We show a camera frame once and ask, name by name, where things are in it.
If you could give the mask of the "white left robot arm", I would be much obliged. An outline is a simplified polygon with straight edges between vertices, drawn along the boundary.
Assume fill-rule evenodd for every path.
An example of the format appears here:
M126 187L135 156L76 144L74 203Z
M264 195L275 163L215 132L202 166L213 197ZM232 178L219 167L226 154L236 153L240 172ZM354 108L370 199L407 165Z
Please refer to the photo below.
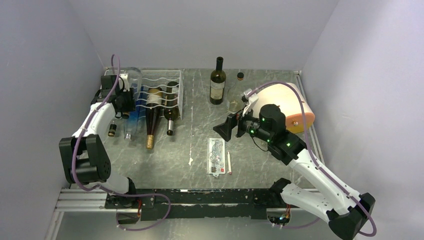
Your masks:
M111 161L103 145L104 138L115 128L117 117L128 119L135 111L134 90L121 75L103 75L101 88L90 103L90 111L81 127L59 142L65 178L85 190L104 188L126 208L139 200L134 182L112 170Z

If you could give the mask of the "clear bottle with cork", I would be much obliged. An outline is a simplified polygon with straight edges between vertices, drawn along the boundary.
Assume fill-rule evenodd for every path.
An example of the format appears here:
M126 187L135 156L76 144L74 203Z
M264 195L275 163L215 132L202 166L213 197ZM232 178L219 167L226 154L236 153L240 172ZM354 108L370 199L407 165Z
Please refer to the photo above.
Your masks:
M129 68L129 69L124 69L121 71L118 71L116 68L112 69L111 74L109 75L109 77L115 81L118 80L118 83L116 85L116 87L114 88L114 90L112 91L112 94L118 94L118 91L120 91L120 79L119 79L119 74L124 74L127 73L129 76L129 84L130 84L130 88L133 88L132 85L134 84L135 86L137 86L139 84L139 78L141 76L141 72L135 68ZM124 125L125 125L125 121L129 118L130 116L130 112L129 113L115 113L115 117L117 119L123 119L124 123L123 123L123 135L124 135Z

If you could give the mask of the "dark green labelled wine bottle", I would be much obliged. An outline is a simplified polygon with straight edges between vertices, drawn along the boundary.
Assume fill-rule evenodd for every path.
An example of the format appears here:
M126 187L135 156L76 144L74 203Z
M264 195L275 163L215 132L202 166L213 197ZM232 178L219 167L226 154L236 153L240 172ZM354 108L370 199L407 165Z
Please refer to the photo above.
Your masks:
M226 73L223 70L224 58L216 58L215 69L210 74L209 100L213 105L220 105L223 102L224 89L226 84Z

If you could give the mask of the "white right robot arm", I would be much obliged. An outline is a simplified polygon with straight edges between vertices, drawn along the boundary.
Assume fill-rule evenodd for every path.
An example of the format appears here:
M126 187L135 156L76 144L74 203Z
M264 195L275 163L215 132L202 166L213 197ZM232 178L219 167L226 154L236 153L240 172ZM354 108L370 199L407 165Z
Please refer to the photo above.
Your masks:
M242 111L227 116L213 130L226 142L233 128L236 137L249 134L267 143L267 150L278 161L305 177L319 192L312 193L283 178L271 187L270 202L275 207L285 203L299 207L325 221L342 240L352 240L370 222L376 199L368 192L359 193L332 173L309 150L307 144L286 128L286 116L275 104L261 107L259 116Z

